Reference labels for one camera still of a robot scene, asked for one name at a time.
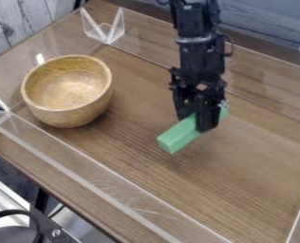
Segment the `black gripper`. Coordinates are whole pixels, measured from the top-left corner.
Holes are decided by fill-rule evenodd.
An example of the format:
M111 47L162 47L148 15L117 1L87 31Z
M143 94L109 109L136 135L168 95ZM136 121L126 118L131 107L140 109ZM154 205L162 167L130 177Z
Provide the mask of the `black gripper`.
M176 45L180 62L170 68L176 116L180 121L195 112L195 128L204 133L218 126L218 103L224 99L224 36L179 37Z

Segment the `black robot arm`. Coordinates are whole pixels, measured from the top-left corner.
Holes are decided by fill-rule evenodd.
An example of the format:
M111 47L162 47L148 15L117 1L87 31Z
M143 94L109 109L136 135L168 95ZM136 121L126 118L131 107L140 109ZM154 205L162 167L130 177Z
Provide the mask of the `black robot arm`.
M195 129L203 133L219 123L226 102L222 74L234 50L226 50L230 37L216 29L216 0L168 0L168 6L179 49L179 65L170 68L174 107L179 120L194 116Z

